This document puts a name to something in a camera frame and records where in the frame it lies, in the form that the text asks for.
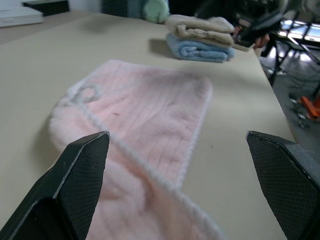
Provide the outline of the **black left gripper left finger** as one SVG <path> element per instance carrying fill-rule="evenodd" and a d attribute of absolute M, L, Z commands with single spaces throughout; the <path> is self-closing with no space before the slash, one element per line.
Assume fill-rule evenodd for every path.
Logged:
<path fill-rule="evenodd" d="M 0 240 L 85 240 L 103 183 L 107 131 L 70 143 L 0 230 Z"/>

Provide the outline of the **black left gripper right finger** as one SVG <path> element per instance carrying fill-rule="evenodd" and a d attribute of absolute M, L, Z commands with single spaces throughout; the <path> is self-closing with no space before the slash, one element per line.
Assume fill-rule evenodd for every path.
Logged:
<path fill-rule="evenodd" d="M 249 131 L 246 141 L 262 193 L 287 240 L 320 240 L 320 164 L 279 136 Z"/>

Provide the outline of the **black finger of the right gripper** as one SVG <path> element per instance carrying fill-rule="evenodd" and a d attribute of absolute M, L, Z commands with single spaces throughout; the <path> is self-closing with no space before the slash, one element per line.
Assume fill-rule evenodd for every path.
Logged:
<path fill-rule="evenodd" d="M 278 9 L 262 15 L 238 34 L 238 44 L 245 48 L 251 47 L 256 39 L 277 31 L 282 19 L 283 13 Z"/>

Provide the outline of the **pink towel with white trim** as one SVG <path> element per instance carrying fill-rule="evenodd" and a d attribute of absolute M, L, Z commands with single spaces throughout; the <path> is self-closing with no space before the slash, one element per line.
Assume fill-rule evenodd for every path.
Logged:
<path fill-rule="evenodd" d="M 119 60 L 68 89 L 49 120 L 55 147 L 110 136 L 86 240 L 225 240 L 181 191 L 211 96 L 202 75 Z"/>

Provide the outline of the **folded beige towel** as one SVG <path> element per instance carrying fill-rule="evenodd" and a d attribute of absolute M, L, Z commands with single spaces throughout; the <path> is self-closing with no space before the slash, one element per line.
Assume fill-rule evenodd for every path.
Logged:
<path fill-rule="evenodd" d="M 234 26 L 223 17 L 201 19 L 194 16 L 170 15 L 165 25 L 180 40 L 192 40 L 222 48 L 234 45 Z"/>

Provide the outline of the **folded light blue towel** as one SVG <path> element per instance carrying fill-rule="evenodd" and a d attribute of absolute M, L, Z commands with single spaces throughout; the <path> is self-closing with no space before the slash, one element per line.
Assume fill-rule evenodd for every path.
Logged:
<path fill-rule="evenodd" d="M 166 35 L 166 43 L 172 54 L 180 60 L 223 63 L 235 56 L 232 47 L 224 48 L 194 40 L 178 39 L 172 33 Z"/>

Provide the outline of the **orange metal object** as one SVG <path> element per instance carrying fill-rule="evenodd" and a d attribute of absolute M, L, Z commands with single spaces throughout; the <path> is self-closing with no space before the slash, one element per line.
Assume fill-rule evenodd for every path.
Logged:
<path fill-rule="evenodd" d="M 307 111 L 307 117 L 313 121 L 320 121 L 320 95 L 318 95 L 313 101 L 306 96 L 300 98 L 302 106 Z"/>

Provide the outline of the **stack of green plates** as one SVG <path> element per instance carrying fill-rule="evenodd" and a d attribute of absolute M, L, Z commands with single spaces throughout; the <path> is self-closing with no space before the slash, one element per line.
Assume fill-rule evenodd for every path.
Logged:
<path fill-rule="evenodd" d="M 154 24 L 162 24 L 170 15 L 168 0 L 148 0 L 143 7 L 143 18 Z"/>

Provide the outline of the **dark grey cabinet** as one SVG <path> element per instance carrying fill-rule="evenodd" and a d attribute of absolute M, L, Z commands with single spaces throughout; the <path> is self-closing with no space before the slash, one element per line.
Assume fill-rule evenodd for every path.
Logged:
<path fill-rule="evenodd" d="M 147 0 L 100 0 L 102 14 L 142 19 L 143 7 Z"/>

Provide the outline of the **flat white box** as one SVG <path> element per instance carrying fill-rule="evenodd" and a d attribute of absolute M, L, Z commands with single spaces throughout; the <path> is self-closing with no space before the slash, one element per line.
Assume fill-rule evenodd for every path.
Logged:
<path fill-rule="evenodd" d="M 40 24 L 43 13 L 30 7 L 0 7 L 0 28 Z"/>

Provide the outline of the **flat black box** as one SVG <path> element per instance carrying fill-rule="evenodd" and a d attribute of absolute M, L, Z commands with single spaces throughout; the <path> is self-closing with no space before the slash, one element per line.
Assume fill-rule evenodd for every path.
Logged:
<path fill-rule="evenodd" d="M 32 0 L 21 4 L 23 7 L 40 11 L 44 17 L 70 12 L 68 0 Z"/>

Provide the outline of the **black metal frame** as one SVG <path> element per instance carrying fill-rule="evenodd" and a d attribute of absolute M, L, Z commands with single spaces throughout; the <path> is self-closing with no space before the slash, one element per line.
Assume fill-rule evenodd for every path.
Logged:
<path fill-rule="evenodd" d="M 275 65 L 273 73 L 268 78 L 269 83 L 271 86 L 274 85 L 276 80 L 276 75 L 280 71 L 282 64 L 284 63 L 285 59 L 289 56 L 290 51 L 295 51 L 298 53 L 306 54 L 315 64 L 320 66 L 320 55 L 317 56 L 313 53 L 313 51 L 320 52 L 320 42 L 319 41 L 312 41 L 305 39 L 303 36 L 301 39 L 292 37 L 292 36 L 278 36 L 275 33 L 271 33 L 270 35 L 270 42 L 275 48 Z M 280 56 L 278 44 L 284 44 L 287 47 L 287 51 L 284 53 L 283 56 Z"/>

